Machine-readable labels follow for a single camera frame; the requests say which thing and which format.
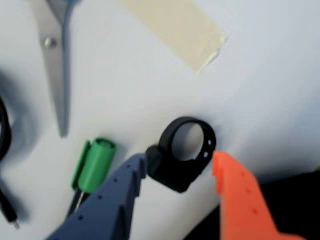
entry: black ring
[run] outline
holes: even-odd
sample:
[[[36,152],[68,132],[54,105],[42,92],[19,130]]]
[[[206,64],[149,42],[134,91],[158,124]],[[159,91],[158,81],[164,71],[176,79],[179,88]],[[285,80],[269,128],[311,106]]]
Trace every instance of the black ring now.
[[[199,155],[196,157],[196,161],[201,161],[208,158],[208,162],[210,162],[213,156],[213,151],[216,149],[217,144],[215,132],[209,124],[193,117],[181,117],[173,121],[163,132],[160,138],[159,147],[166,151],[170,157],[175,158],[172,151],[174,138],[178,130],[186,124],[197,124],[201,127],[203,132],[204,142]]]
[[[201,127],[204,135],[203,146],[195,160],[180,161],[173,154],[173,141],[178,130],[190,123]],[[209,164],[216,144],[215,132],[209,124],[193,117],[178,118],[165,129],[159,145],[151,146],[146,151],[148,174],[167,187],[183,193]]]
[[[12,134],[9,124],[8,113],[5,104],[0,97],[0,123],[2,124],[1,135],[0,135],[0,161],[5,157],[9,151]]]

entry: masking tape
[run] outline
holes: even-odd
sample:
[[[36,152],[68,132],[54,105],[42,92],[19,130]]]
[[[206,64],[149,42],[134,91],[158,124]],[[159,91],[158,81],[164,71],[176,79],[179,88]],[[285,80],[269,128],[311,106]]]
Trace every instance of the masking tape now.
[[[226,38],[191,0],[120,0],[194,71],[203,69]]]

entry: black object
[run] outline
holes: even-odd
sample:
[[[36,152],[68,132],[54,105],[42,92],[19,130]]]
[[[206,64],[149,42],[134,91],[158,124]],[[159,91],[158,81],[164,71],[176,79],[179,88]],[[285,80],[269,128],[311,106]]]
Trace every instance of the black object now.
[[[0,97],[0,123],[1,123],[1,135],[0,135],[0,161],[7,154],[12,140],[11,129],[9,125],[8,113],[3,100]],[[16,228],[19,228],[17,223],[17,214],[0,189],[0,208],[9,223],[14,223]]]
[[[0,97],[0,124],[1,124],[1,135],[0,135],[0,161],[7,154],[11,145],[11,129],[9,125],[9,119],[5,104]]]
[[[204,144],[196,160],[180,161],[173,155],[173,140],[179,128],[190,123],[202,128]],[[148,174],[168,188],[183,193],[211,161],[216,142],[215,132],[206,122],[193,117],[178,118],[166,128],[159,145],[151,146],[146,151]]]
[[[320,172],[303,174],[261,186],[278,230],[307,240],[320,239]],[[220,239],[220,208],[216,208],[184,240],[201,236]]]
[[[72,204],[68,211],[67,217],[70,217],[76,211],[76,209],[78,209],[79,206],[82,205],[88,199],[88,197],[90,197],[90,194],[78,189],[73,197]]]

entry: white table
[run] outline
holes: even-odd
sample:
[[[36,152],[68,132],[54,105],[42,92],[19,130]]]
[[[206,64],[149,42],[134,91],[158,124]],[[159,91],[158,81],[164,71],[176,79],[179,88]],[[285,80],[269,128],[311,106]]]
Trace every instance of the white table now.
[[[114,170],[180,116],[210,123],[218,149],[264,182],[319,165],[320,2],[194,2],[228,36],[201,74],[117,0],[77,4],[70,23],[70,129],[60,139],[28,1],[0,0],[0,71],[10,78],[0,95],[13,122],[0,176],[21,217],[16,231],[0,216],[1,238],[42,240],[64,221],[85,140],[102,136],[118,144]],[[131,239],[183,239],[218,202],[209,167],[185,194],[148,178]]]

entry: hole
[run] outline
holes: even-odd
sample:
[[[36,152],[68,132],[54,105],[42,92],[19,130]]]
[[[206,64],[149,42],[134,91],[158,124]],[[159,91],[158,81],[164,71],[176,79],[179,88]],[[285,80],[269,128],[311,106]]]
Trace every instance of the hole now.
[[[258,210],[255,209],[255,208],[252,210],[252,212],[253,212],[253,214],[255,214],[255,215],[258,215],[258,214],[259,214]]]
[[[198,124],[184,124],[173,138],[173,156],[182,162],[196,159],[201,153],[204,142],[204,133]]]

